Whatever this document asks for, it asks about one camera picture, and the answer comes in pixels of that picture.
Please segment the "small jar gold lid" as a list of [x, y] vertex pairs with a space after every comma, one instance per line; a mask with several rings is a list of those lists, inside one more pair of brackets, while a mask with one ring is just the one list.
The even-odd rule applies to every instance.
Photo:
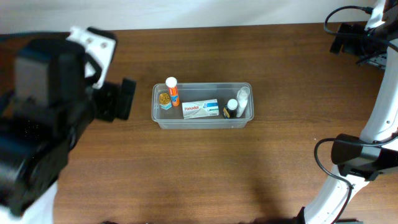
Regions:
[[161, 93], [159, 95], [159, 106], [163, 110], [168, 110], [172, 107], [171, 97], [168, 93]]

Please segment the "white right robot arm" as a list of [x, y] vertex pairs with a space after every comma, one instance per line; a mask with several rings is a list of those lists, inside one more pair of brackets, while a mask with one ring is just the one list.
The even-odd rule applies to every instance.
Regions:
[[[331, 30], [331, 17], [350, 9], [369, 14], [367, 23], [342, 23]], [[356, 136], [341, 133], [316, 143], [313, 156], [327, 178], [294, 223], [341, 223], [343, 212], [360, 190], [381, 175], [397, 172], [397, 1], [340, 7], [327, 15], [323, 28], [335, 38], [331, 53], [350, 54], [357, 58], [357, 65], [371, 65], [384, 74], [361, 132]]]

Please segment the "orange tube white cap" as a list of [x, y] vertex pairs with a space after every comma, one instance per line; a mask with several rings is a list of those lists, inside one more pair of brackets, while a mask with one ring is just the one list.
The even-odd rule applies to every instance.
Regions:
[[169, 89], [169, 95], [171, 98], [172, 105], [177, 107], [180, 104], [180, 98], [178, 95], [177, 79], [175, 77], [168, 77], [165, 81]]

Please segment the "dark bottle white cap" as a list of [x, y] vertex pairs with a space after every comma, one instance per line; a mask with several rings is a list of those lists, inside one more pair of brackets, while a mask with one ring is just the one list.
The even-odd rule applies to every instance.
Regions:
[[238, 102], [235, 99], [228, 100], [223, 108], [223, 116], [225, 119], [233, 119], [237, 115]]

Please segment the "white Panadol box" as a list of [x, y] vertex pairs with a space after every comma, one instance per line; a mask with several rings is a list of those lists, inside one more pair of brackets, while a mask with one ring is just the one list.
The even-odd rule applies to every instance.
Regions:
[[217, 99], [184, 102], [182, 103], [182, 111], [185, 119], [204, 118], [220, 114]]

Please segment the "white squeeze bottle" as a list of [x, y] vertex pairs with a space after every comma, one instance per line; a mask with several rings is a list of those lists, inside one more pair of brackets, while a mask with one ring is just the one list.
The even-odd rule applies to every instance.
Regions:
[[237, 93], [237, 101], [238, 101], [238, 108], [237, 108], [237, 118], [240, 118], [246, 109], [248, 98], [250, 95], [250, 89], [246, 86], [242, 87]]

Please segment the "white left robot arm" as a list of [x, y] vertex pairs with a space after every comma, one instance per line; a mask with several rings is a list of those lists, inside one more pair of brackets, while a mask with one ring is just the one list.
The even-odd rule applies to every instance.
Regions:
[[127, 120], [136, 82], [106, 81], [118, 40], [71, 28], [36, 34], [14, 61], [14, 88], [1, 96], [1, 222], [52, 223], [61, 171], [96, 119]]

